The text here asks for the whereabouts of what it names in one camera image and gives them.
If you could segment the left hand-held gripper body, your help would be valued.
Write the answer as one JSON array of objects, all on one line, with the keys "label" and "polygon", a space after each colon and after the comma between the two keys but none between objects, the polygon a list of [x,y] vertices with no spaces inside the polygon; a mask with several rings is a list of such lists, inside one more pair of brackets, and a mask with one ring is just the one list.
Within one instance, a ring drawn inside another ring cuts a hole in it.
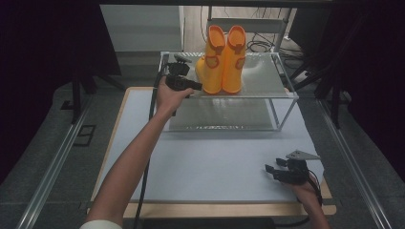
[{"label": "left hand-held gripper body", "polygon": [[184,91],[192,86],[191,81],[186,78],[190,70],[188,63],[191,63],[191,60],[177,53],[174,54],[174,57],[176,63],[167,64],[169,74],[166,76],[165,83],[174,91]]}]

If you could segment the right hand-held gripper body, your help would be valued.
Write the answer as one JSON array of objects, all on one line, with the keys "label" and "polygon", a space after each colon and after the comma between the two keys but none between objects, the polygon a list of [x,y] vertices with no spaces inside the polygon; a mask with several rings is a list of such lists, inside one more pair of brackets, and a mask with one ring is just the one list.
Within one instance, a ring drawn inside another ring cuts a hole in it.
[{"label": "right hand-held gripper body", "polygon": [[286,155],[288,162],[287,170],[279,173],[278,179],[288,184],[301,185],[309,179],[309,168],[307,160],[316,160],[319,156],[315,156],[300,150],[295,150]]}]

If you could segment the yellow duck rain boot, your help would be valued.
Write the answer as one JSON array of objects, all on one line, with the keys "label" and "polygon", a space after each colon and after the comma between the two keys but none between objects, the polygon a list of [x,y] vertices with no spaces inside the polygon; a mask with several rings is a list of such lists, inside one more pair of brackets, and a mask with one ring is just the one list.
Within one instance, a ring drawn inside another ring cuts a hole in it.
[{"label": "yellow duck rain boot", "polygon": [[224,47],[223,30],[216,25],[210,26],[204,55],[197,61],[195,67],[202,89],[208,94],[217,94],[222,89]]},{"label": "yellow duck rain boot", "polygon": [[223,90],[236,94],[242,88],[242,70],[245,64],[245,30],[239,25],[233,26],[226,38],[224,48]]}]

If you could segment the metal frame shoe rack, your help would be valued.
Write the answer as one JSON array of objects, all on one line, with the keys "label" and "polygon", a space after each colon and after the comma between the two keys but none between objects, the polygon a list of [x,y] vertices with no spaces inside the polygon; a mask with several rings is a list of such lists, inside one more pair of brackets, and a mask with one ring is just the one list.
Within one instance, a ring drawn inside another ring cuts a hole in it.
[{"label": "metal frame shoe rack", "polygon": [[276,52],[249,52],[236,94],[195,91],[165,126],[181,131],[280,131],[298,99]]}]

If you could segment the person's left hand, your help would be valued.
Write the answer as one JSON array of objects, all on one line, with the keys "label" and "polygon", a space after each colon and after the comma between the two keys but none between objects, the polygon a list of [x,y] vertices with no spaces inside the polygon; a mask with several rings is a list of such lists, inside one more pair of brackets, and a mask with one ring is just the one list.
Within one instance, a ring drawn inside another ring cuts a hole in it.
[{"label": "person's left hand", "polygon": [[164,76],[159,83],[157,93],[157,111],[156,117],[161,120],[167,121],[172,114],[179,108],[182,101],[189,95],[194,93],[193,89],[186,89],[183,91],[174,91],[169,88],[165,83],[166,77]]}]

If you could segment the person's right hand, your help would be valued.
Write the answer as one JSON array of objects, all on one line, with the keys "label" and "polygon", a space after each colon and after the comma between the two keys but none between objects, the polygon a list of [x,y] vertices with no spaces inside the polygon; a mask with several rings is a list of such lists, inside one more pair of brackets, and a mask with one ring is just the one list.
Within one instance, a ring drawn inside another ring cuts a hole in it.
[{"label": "person's right hand", "polygon": [[319,205],[315,189],[310,185],[309,182],[306,182],[302,185],[288,184],[288,188],[292,190],[292,192],[295,194],[295,196],[298,197],[299,201],[303,205]]}]

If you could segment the wooden-edged white work board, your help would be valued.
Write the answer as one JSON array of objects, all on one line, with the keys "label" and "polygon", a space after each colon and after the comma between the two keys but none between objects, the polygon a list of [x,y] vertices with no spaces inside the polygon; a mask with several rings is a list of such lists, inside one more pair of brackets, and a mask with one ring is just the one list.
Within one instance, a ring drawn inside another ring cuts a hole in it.
[{"label": "wooden-edged white work board", "polygon": [[300,150],[314,155],[300,108],[280,132],[164,132],[151,157],[144,200],[169,202],[294,201],[268,164]]}]

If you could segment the white cabinet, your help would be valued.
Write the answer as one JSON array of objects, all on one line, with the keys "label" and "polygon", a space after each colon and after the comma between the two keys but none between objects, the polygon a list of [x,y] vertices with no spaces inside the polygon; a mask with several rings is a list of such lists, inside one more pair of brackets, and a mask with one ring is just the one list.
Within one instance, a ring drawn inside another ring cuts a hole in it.
[{"label": "white cabinet", "polygon": [[183,6],[101,5],[116,52],[182,51]]}]

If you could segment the black stand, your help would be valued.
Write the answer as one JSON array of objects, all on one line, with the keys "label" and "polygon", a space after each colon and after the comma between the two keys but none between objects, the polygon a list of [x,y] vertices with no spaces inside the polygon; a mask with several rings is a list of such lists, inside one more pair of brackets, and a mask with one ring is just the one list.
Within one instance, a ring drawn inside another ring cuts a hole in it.
[{"label": "black stand", "polygon": [[329,93],[331,93],[330,118],[334,126],[339,129],[339,106],[341,104],[340,94],[342,81],[336,70],[336,64],[329,64],[323,69],[310,72],[309,76],[301,82],[294,84],[292,88],[295,91],[298,91],[315,81],[319,81],[318,86],[314,90],[314,95],[318,99],[324,99]]},{"label": "black stand", "polygon": [[108,84],[118,88],[121,91],[125,91],[126,87],[120,82],[116,81],[112,76],[104,73],[91,73],[91,74],[79,74],[75,73],[72,77],[72,100],[65,100],[61,106],[61,110],[72,110],[73,118],[72,123],[76,124],[83,108],[81,105],[81,89],[84,89],[86,94],[95,94],[97,85],[94,77],[98,77]]}]

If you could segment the grey metal stand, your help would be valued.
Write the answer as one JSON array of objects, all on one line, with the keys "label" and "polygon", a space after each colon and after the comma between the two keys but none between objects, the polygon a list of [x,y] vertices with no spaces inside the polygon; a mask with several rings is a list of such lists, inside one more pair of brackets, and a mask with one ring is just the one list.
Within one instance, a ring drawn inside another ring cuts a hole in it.
[{"label": "grey metal stand", "polygon": [[213,17],[212,7],[208,7],[208,18],[206,27],[217,25],[223,31],[229,31],[233,26],[242,26],[245,32],[250,33],[273,33],[275,41],[273,42],[273,52],[279,52],[282,41],[285,37],[288,27],[288,21],[292,9],[279,9],[280,15],[277,18],[243,18],[243,17]]}]

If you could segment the dark curtain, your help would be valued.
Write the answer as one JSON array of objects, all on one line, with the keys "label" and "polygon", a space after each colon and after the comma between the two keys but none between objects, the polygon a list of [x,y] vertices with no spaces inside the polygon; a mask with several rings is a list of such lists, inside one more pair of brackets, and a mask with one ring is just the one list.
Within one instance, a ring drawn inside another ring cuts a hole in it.
[{"label": "dark curtain", "polygon": [[405,0],[331,0],[339,35],[363,17],[337,72],[349,111],[405,181]]},{"label": "dark curtain", "polygon": [[97,0],[0,0],[0,184],[73,79],[119,75]]}]

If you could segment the white sleeve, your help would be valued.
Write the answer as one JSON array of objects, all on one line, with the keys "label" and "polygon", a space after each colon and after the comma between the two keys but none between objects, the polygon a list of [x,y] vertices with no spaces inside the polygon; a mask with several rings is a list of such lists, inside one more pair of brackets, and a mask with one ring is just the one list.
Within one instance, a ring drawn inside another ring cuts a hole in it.
[{"label": "white sleeve", "polygon": [[122,227],[109,220],[97,219],[83,223],[79,229],[122,229]]}]

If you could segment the aluminium rail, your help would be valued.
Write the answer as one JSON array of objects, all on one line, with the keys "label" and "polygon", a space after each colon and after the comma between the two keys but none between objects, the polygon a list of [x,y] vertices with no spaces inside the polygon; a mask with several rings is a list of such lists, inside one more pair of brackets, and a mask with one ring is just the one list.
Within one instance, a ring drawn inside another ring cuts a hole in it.
[{"label": "aluminium rail", "polygon": [[65,134],[61,145],[56,151],[46,173],[41,178],[32,198],[27,205],[21,219],[18,221],[15,229],[33,229],[45,203],[48,199],[51,190],[60,174],[60,171],[66,161],[69,152],[71,151],[75,138],[89,112],[92,104],[93,96],[86,95],[81,106],[82,113],[78,116],[76,122],[70,125],[70,128]]},{"label": "aluminium rail", "polygon": [[372,215],[373,221],[378,229],[393,229],[390,221],[387,218],[386,212],[382,207],[380,201],[377,199],[375,192],[366,180],[362,173],[357,161],[355,160],[352,150],[349,147],[346,138],[344,138],[341,130],[335,126],[331,119],[331,111],[328,104],[324,100],[317,100],[317,104],[322,110],[323,117],[326,121],[330,132],[336,141],[339,152],[345,160],[345,163],[352,175],[354,183],[360,192],[361,197],[364,199],[365,204]]}]

